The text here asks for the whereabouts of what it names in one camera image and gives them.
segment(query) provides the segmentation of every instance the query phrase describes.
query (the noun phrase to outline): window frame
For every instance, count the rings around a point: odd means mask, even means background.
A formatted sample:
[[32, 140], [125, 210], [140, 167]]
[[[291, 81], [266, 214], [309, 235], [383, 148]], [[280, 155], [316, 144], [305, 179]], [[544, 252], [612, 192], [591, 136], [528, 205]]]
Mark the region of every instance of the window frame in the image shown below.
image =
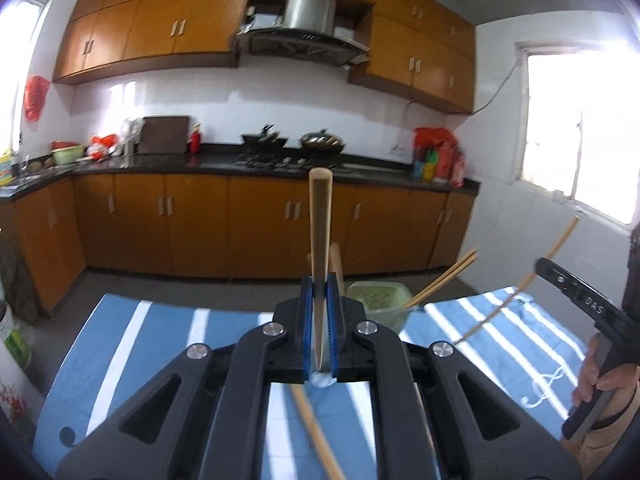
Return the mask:
[[[527, 124], [529, 123], [529, 56], [552, 56], [557, 54], [578, 54], [587, 50], [609, 50], [614, 46], [619, 46], [619, 41], [591, 41], [591, 40], [558, 40], [558, 41], [521, 41], [516, 46], [516, 62], [520, 66], [520, 126], [518, 131], [518, 142], [516, 147], [516, 156], [512, 170], [513, 181], [519, 185], [524, 185], [527, 189], [533, 189], [536, 192], [550, 197], [554, 202], [567, 204], [574, 209], [582, 210], [592, 218], [597, 218], [604, 223], [621, 230], [625, 235], [629, 234], [634, 226], [633, 219], [631, 223], [624, 222], [603, 213], [584, 202], [575, 199], [575, 191], [578, 182], [578, 172], [580, 171], [582, 138], [580, 138], [580, 147], [578, 148], [578, 161], [575, 170], [574, 184], [570, 196], [565, 196], [561, 191], [550, 191], [538, 186], [533, 182], [523, 179], [522, 167], [524, 164], [525, 149], [527, 147]], [[582, 128], [580, 128], [580, 137], [582, 137]]]
[[27, 84], [27, 78], [29, 76], [29, 69], [31, 68], [31, 61], [33, 60], [33, 53], [36, 47], [37, 38], [40, 36], [40, 32], [42, 31], [42, 25], [44, 24], [44, 20], [49, 12], [49, 8], [51, 6], [52, 0], [20, 0], [16, 5], [20, 5], [23, 2], [29, 2], [34, 4], [40, 8], [40, 12], [38, 13], [38, 19], [36, 20], [36, 26], [33, 29], [33, 33], [31, 34], [29, 40], [29, 50], [25, 55], [25, 71], [21, 78], [18, 80], [18, 85], [15, 89], [15, 94], [12, 99], [12, 126], [11, 131], [9, 133], [9, 144], [8, 149], [11, 151], [12, 155], [15, 155], [19, 151], [20, 145], [20, 133], [22, 131], [22, 108], [24, 106], [24, 88]]

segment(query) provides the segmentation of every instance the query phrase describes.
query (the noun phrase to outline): blue striped tablecloth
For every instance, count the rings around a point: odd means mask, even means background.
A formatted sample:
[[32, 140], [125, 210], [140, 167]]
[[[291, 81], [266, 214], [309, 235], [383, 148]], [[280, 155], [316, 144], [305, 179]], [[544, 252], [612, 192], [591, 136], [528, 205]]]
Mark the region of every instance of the blue striped tablecloth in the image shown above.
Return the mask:
[[[512, 291], [507, 287], [428, 304], [411, 313], [401, 338], [423, 346], [456, 340]], [[68, 452], [60, 442], [62, 428], [71, 427], [78, 443], [186, 346], [202, 341], [212, 348], [231, 344], [271, 316], [174, 307], [107, 294], [58, 371], [38, 423], [34, 456], [53, 476]], [[532, 297], [516, 298], [458, 349], [559, 438], [585, 346]], [[374, 480], [368, 384], [305, 387], [346, 477]], [[271, 387], [262, 478], [324, 479], [290, 391], [282, 384]]]

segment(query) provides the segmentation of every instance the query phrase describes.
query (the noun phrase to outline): green plastic basket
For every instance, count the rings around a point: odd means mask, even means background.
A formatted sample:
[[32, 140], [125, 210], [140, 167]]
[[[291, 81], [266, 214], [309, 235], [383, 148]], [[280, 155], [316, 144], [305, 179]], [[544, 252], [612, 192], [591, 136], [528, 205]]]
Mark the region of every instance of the green plastic basket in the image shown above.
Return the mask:
[[347, 289], [347, 298], [364, 305], [367, 319], [399, 334], [410, 308], [401, 308], [413, 297], [408, 288], [396, 282], [356, 282]]

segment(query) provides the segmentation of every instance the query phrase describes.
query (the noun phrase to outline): cutting board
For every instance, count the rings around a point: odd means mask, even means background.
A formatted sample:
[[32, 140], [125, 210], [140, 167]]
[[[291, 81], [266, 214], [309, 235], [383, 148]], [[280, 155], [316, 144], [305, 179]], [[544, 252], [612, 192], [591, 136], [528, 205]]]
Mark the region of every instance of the cutting board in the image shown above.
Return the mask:
[[189, 116], [145, 117], [138, 153], [184, 153], [187, 149]]

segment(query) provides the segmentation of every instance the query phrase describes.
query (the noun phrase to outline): range hood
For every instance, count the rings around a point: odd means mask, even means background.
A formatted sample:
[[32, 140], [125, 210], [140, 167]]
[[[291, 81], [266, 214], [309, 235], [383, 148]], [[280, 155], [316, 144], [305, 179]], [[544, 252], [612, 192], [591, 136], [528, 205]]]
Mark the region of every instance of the range hood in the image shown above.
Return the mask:
[[291, 57], [333, 66], [369, 60], [369, 49], [334, 36], [335, 0], [287, 0], [284, 16], [271, 27], [244, 25], [241, 50], [251, 54]]

